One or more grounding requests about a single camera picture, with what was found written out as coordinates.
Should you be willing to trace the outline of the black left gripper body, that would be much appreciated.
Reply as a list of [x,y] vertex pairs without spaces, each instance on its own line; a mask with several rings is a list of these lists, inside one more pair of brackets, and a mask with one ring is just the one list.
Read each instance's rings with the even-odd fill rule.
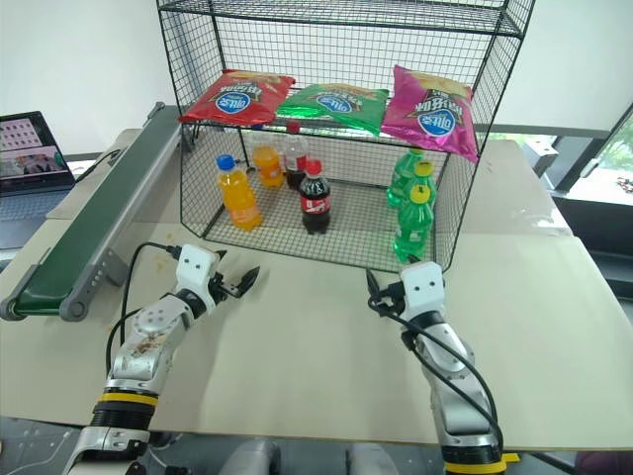
[[215,272],[208,284],[208,291],[215,303],[221,303],[228,297],[237,298],[238,288],[224,282],[224,276]]

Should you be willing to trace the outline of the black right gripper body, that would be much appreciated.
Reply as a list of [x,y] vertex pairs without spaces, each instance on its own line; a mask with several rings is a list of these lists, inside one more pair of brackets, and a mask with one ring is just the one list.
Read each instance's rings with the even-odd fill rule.
[[379,298],[371,298],[369,294],[368,306],[380,317],[398,318],[404,311],[404,283],[399,281],[380,288]]

